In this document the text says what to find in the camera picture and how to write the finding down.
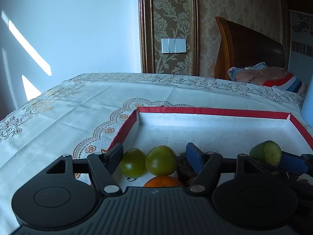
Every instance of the headboard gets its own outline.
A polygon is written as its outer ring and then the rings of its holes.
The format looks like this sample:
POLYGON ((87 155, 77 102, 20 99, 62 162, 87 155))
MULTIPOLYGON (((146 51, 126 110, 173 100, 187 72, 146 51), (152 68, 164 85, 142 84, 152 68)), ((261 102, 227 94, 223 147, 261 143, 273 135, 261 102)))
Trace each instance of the headboard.
POLYGON ((216 17, 222 41, 214 77, 229 80, 231 67, 245 68, 265 62, 268 66, 285 67, 282 45, 250 28, 216 17))

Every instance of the pillow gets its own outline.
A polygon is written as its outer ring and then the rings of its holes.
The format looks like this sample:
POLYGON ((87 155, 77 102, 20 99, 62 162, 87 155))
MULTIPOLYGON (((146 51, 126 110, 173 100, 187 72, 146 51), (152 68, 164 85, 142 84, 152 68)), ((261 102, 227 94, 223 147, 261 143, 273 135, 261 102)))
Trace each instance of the pillow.
POLYGON ((285 68, 268 67, 264 62, 244 69, 232 67, 228 70, 228 75, 232 81, 276 87, 298 94, 306 94, 308 89, 306 84, 285 68))

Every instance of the orange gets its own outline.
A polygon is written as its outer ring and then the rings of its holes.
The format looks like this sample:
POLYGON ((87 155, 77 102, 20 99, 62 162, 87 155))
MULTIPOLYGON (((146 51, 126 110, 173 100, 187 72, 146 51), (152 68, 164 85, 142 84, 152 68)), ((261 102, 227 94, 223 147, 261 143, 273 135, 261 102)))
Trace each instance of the orange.
POLYGON ((150 179, 143 187, 175 187, 183 186, 183 184, 176 178, 168 176, 157 176, 150 179))

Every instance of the white tablecloth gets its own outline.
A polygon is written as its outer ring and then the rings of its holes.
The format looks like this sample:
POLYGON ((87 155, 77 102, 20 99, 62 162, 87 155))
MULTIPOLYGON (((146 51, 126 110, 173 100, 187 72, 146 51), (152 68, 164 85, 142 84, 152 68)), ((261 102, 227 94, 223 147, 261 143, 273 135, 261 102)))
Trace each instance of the white tablecloth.
POLYGON ((0 122, 0 235, 18 227, 11 199, 20 186, 64 153, 85 158, 107 150, 138 106, 291 112, 312 135, 302 103, 279 89, 191 76, 91 73, 64 81, 0 122))

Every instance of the blue cylinder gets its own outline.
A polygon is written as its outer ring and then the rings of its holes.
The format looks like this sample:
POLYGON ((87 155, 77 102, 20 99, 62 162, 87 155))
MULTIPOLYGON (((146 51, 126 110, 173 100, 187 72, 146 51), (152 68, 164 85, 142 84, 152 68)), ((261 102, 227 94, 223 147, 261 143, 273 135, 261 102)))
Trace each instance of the blue cylinder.
POLYGON ((313 126, 313 84, 309 85, 308 92, 306 93, 301 109, 301 115, 309 125, 313 126))

